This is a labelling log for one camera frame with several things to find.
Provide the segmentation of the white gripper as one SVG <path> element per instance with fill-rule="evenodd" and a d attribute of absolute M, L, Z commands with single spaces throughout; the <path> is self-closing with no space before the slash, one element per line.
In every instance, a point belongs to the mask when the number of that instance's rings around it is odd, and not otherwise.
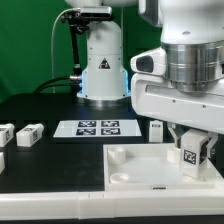
<path fill-rule="evenodd" d="M 218 141 L 217 133 L 224 134 L 224 96 L 216 93 L 184 93 L 162 77 L 136 73 L 131 80 L 131 102 L 138 115 L 171 122 L 168 130 L 176 148 L 182 136 L 180 125 L 210 131 L 208 158 Z"/>

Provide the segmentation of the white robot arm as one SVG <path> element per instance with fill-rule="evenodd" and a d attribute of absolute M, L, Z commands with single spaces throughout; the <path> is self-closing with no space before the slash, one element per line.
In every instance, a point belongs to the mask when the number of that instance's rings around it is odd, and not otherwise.
<path fill-rule="evenodd" d="M 224 135 L 224 0 L 137 0 L 136 113 Z"/>

